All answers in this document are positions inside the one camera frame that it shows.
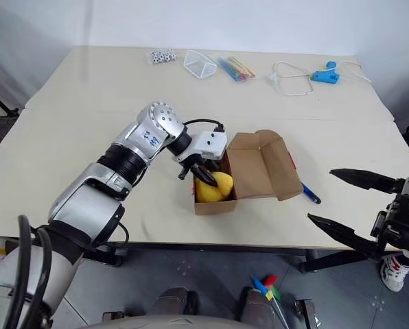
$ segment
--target white cable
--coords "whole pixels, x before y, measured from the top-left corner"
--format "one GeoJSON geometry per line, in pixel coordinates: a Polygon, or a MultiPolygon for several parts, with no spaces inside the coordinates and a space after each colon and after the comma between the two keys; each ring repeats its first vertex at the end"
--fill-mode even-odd
{"type": "Polygon", "coordinates": [[[272,74],[271,76],[269,76],[269,79],[270,79],[270,81],[274,82],[274,83],[276,84],[276,86],[278,86],[278,88],[279,88],[279,90],[281,91],[281,93],[283,93],[283,94],[286,95],[286,96],[303,96],[303,95],[309,95],[309,94],[311,94],[312,92],[314,92],[313,85],[312,85],[312,81],[311,81],[311,79],[309,78],[309,71],[306,70],[306,69],[304,69],[304,68],[294,66],[294,65],[292,65],[292,64],[290,64],[290,63],[287,63],[287,62],[282,62],[282,61],[275,62],[275,63],[273,64],[273,74],[272,74]],[[282,75],[282,74],[279,73],[279,70],[278,70],[278,66],[279,66],[280,64],[285,64],[285,65],[287,65],[287,66],[290,66],[290,67],[292,67],[293,69],[302,72],[302,74],[282,75]],[[290,93],[287,93],[287,92],[285,92],[285,91],[283,90],[283,88],[282,88],[282,86],[281,86],[281,82],[279,81],[279,78],[280,78],[280,77],[283,77],[283,78],[287,78],[287,77],[307,77],[310,90],[307,91],[307,92],[305,92],[305,93],[298,93],[298,94],[290,94],[290,93]]]}
{"type": "MultiPolygon", "coordinates": [[[[360,65],[359,63],[356,63],[356,62],[351,62],[351,61],[349,61],[349,60],[343,60],[343,61],[339,62],[339,64],[342,64],[342,63],[354,64],[354,65],[357,65],[358,67],[360,67],[360,69],[363,69],[363,68],[362,68],[362,65],[360,65]]],[[[344,68],[344,69],[348,69],[348,70],[349,70],[350,72],[352,72],[354,75],[356,75],[356,76],[358,76],[359,78],[361,78],[361,79],[363,79],[363,80],[369,82],[370,84],[372,84],[372,81],[371,81],[369,78],[365,77],[363,74],[359,74],[359,73],[355,72],[353,69],[349,68],[348,66],[344,66],[343,68],[344,68]]]]}

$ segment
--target sneaker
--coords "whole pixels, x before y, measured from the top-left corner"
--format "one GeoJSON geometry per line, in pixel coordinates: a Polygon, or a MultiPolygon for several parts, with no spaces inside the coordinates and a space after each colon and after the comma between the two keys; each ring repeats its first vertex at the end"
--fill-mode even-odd
{"type": "Polygon", "coordinates": [[[395,257],[385,258],[380,276],[389,290],[398,292],[403,288],[404,278],[409,274],[409,266],[401,265],[395,257]]]}

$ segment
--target box lid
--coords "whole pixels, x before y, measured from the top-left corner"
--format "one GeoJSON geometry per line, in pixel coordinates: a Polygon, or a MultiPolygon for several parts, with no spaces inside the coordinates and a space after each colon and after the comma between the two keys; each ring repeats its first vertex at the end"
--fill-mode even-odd
{"type": "Polygon", "coordinates": [[[303,187],[285,143],[272,130],[237,133],[227,148],[238,199],[289,199],[303,187]]]}

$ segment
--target cardboard box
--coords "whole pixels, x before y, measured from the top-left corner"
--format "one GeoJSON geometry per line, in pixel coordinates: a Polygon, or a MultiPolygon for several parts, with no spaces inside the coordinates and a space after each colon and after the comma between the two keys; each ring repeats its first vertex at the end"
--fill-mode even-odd
{"type": "MultiPolygon", "coordinates": [[[[231,166],[229,164],[229,159],[227,156],[227,151],[224,152],[223,158],[221,161],[218,161],[220,166],[220,171],[223,173],[228,173],[232,175],[231,166]]],[[[233,211],[237,205],[237,193],[235,187],[232,188],[231,194],[225,201],[220,202],[197,202],[196,194],[195,194],[195,187],[194,187],[194,209],[196,211],[196,215],[216,215],[222,212],[233,211]]]]}
{"type": "Polygon", "coordinates": [[[238,199],[276,197],[286,200],[303,192],[285,143],[272,130],[239,132],[227,147],[220,170],[232,175],[233,192],[223,202],[200,203],[196,215],[232,211],[238,199]]]}

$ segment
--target blue toy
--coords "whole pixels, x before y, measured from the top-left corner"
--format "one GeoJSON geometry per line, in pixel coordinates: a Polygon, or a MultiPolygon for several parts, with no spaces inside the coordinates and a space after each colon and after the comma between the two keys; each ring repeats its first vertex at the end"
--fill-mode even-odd
{"type": "Polygon", "coordinates": [[[340,74],[336,73],[336,62],[329,61],[327,63],[327,69],[325,71],[316,71],[311,74],[310,79],[313,81],[327,82],[328,84],[337,84],[340,74]]]}
{"type": "Polygon", "coordinates": [[[258,289],[259,291],[261,291],[261,293],[263,295],[267,295],[268,289],[266,288],[266,286],[264,286],[261,281],[259,281],[256,278],[253,278],[253,285],[255,286],[256,289],[258,289]]]}

